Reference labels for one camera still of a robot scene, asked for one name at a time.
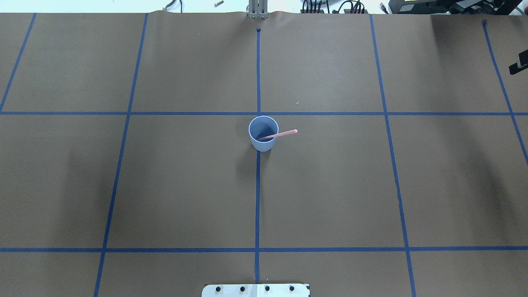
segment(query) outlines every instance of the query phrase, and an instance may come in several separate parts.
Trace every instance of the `white bracket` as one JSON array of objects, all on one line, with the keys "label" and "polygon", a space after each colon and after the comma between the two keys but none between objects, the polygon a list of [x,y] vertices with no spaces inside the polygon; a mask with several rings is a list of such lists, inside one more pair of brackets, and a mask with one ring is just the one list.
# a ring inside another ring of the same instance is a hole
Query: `white bracket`
[{"label": "white bracket", "polygon": [[310,297],[309,284],[207,285],[202,297]]},{"label": "white bracket", "polygon": [[268,18],[268,0],[249,0],[248,18]]}]

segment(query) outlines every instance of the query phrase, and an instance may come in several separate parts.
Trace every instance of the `pink straw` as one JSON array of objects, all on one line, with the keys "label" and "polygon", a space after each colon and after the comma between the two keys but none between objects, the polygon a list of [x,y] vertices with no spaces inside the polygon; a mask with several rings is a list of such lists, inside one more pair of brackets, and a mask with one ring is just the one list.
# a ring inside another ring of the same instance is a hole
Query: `pink straw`
[{"label": "pink straw", "polygon": [[274,137],[281,137],[281,136],[286,136],[286,135],[290,135],[290,134],[295,134],[297,132],[298,132],[297,129],[293,129],[293,130],[290,130],[290,131],[285,131],[285,132],[273,134],[273,135],[270,135],[270,136],[261,137],[261,138],[259,138],[257,140],[258,141],[262,141],[262,140],[266,140],[266,139],[270,139],[270,138],[274,138]]}]

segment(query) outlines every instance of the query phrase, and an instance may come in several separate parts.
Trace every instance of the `white metal plate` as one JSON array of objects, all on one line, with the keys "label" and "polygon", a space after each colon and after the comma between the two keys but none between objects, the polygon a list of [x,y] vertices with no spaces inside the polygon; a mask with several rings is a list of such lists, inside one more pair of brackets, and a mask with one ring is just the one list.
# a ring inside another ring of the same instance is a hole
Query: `white metal plate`
[{"label": "white metal plate", "polygon": [[309,284],[207,285],[202,297],[310,297],[309,288]]}]

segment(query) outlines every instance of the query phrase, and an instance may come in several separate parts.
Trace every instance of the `sticker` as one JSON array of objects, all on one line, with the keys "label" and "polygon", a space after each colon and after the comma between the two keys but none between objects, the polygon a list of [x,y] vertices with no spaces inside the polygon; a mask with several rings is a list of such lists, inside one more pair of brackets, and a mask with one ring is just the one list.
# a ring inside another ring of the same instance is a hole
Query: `sticker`
[{"label": "sticker", "polygon": [[414,7],[414,4],[402,5],[400,7],[400,11],[399,12],[411,11],[413,7]]}]

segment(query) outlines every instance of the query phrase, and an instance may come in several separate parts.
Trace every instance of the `plastic cup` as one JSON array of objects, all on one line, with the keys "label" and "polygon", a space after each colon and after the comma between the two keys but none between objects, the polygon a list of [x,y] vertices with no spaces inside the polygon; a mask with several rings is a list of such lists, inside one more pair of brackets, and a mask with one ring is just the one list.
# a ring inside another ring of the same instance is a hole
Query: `plastic cup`
[{"label": "plastic cup", "polygon": [[269,116],[258,116],[249,123],[249,138],[255,149],[267,152],[275,144],[275,138],[258,141],[258,138],[279,133],[279,124]]}]

